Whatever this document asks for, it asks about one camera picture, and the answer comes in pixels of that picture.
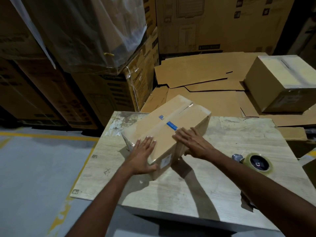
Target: tape roll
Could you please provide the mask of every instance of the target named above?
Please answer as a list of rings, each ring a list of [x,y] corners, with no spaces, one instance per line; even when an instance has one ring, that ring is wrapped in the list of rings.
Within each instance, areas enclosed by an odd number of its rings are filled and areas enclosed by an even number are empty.
[[[273,171],[273,165],[271,161],[259,153],[253,152],[248,154],[242,160],[242,163],[263,175],[269,175]]]

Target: scratched table surface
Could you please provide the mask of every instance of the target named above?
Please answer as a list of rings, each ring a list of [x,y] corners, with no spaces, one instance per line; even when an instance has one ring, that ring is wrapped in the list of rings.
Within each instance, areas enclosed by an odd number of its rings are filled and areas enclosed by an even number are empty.
[[[113,113],[71,197],[96,197],[129,154],[121,131],[146,115]],[[227,156],[263,154],[273,164],[271,179],[316,205],[315,188],[271,119],[211,117],[204,138]],[[149,211],[203,219],[203,224],[224,223],[229,230],[236,226],[277,230],[260,211],[243,203],[240,190],[213,164],[191,156],[183,159],[155,181],[149,175],[133,176],[119,204],[146,210],[147,216]]]

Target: forearm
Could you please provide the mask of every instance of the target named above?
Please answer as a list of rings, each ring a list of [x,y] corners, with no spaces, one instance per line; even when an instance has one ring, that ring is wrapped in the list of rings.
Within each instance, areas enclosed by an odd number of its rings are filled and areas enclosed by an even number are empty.
[[[211,153],[208,160],[230,178],[274,224],[284,224],[287,218],[288,222],[315,226],[316,207],[298,195],[220,151]]]
[[[131,176],[132,173],[129,169],[120,167],[83,212],[66,237],[104,237],[122,191]]]

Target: white label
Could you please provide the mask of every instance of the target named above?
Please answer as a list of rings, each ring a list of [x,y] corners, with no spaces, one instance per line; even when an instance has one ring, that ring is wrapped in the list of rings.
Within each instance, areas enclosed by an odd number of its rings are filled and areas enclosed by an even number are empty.
[[[160,163],[160,168],[164,168],[166,165],[168,165],[171,161],[171,157],[172,157],[172,154],[168,155],[167,157],[163,158],[161,160],[161,163]]]
[[[273,104],[272,107],[281,107],[283,104],[297,103],[301,97],[301,95],[282,96],[277,102]]]

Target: wooden table surface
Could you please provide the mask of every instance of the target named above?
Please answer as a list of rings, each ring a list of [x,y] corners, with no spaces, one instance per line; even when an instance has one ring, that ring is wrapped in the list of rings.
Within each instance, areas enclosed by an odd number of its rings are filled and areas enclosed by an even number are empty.
[[[71,197],[93,200],[128,156],[121,131],[147,113],[115,111]],[[271,119],[211,117],[204,138],[227,156],[258,152],[273,165],[269,177],[316,205],[316,190]],[[133,176],[119,204],[139,215],[240,231],[277,228],[256,209],[242,207],[240,190],[213,164],[184,156],[156,181]]]

